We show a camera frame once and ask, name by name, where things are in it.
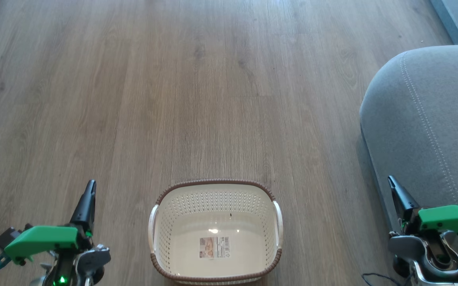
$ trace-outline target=white stitching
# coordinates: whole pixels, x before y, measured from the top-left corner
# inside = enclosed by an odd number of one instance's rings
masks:
[[[427,119],[427,115],[425,114],[425,110],[423,110],[423,106],[422,106],[422,103],[420,101],[420,97],[418,96],[418,93],[416,92],[416,89],[413,86],[413,82],[411,81],[411,77],[409,76],[408,69],[406,67],[406,60],[405,60],[406,54],[407,54],[407,52],[405,52],[402,55],[402,57],[400,58],[400,61],[399,61],[400,72],[402,72],[402,76],[403,76],[404,80],[406,81],[406,85],[407,85],[407,87],[409,89],[409,94],[413,98],[413,102],[415,103],[416,110],[418,111],[418,115],[420,115],[420,119],[422,121],[423,128],[425,128],[425,132],[427,132],[427,136],[429,137],[429,141],[431,142],[431,146],[434,149],[434,152],[436,153],[436,156],[438,157],[438,163],[439,163],[439,165],[441,167],[441,170],[442,170],[442,172],[444,174],[444,177],[445,177],[446,183],[448,185],[448,188],[450,189],[450,192],[452,193],[453,200],[454,201],[458,201],[458,190],[456,188],[455,182],[453,181],[453,177],[452,177],[451,172],[450,172],[450,170],[448,168],[448,164],[447,164],[447,162],[446,162],[446,160],[444,158],[444,155],[443,155],[443,152],[441,151],[441,148],[439,147],[438,140],[437,140],[436,136],[434,135],[434,132],[433,132],[432,127],[431,127],[431,124],[430,124],[429,120]]]

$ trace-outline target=beige laundry basket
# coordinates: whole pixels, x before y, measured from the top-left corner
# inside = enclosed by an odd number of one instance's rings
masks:
[[[155,268],[183,284],[255,281],[282,254],[280,207],[266,187],[251,181],[175,185],[158,198],[147,231]]]

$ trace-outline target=white handle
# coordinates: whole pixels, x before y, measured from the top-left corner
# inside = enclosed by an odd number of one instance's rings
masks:
[[[275,214],[277,215],[277,226],[278,226],[278,248],[282,248],[282,241],[284,240],[284,222],[282,221],[282,212],[277,201],[273,201],[275,206]]]
[[[149,243],[149,251],[151,251],[151,254],[155,253],[155,243],[153,242],[155,234],[153,233],[153,228],[155,227],[155,216],[157,215],[158,206],[159,205],[155,205],[151,210],[147,223],[147,242]]]

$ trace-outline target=gray sofa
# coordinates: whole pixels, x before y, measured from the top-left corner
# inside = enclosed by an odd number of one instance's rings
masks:
[[[391,59],[370,83],[360,120],[390,228],[398,230],[390,174],[422,206],[458,205],[458,46]]]

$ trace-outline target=product label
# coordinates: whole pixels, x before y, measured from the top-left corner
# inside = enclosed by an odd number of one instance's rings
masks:
[[[231,248],[229,237],[203,237],[199,239],[199,258],[229,258]]]

